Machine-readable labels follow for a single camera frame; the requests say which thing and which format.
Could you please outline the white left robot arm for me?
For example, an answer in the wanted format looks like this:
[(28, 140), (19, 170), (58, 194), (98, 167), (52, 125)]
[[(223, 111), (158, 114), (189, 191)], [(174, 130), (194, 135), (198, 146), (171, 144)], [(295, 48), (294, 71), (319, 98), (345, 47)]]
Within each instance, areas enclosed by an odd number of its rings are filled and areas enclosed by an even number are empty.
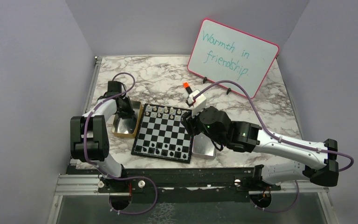
[(130, 98), (126, 96), (125, 85), (119, 81), (108, 82), (107, 91), (89, 112), (71, 118), (70, 154), (73, 159), (95, 166), (110, 179), (111, 187), (120, 192), (127, 188), (128, 179), (123, 165), (109, 154), (106, 122), (113, 115), (129, 122), (130, 129), (135, 130), (137, 116)]

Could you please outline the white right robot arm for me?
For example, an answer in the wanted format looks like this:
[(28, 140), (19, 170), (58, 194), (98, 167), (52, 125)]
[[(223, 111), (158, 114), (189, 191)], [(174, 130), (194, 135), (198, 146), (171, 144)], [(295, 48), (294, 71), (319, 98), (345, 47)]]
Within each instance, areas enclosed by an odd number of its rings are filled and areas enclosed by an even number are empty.
[(304, 141), (289, 143), (283, 136), (269, 135), (269, 130), (245, 121), (232, 121), (228, 115), (210, 106), (198, 115), (185, 112), (181, 124), (193, 136), (200, 133), (207, 136), (216, 149), (224, 147), (238, 153), (265, 153), (291, 160), (291, 163), (278, 165), (257, 165), (250, 177), (251, 186), (261, 190), (279, 182), (309, 180), (323, 187), (335, 187), (339, 170), (337, 156), (323, 153), (337, 151), (337, 142), (327, 139), (312, 142), (317, 151), (306, 149)]

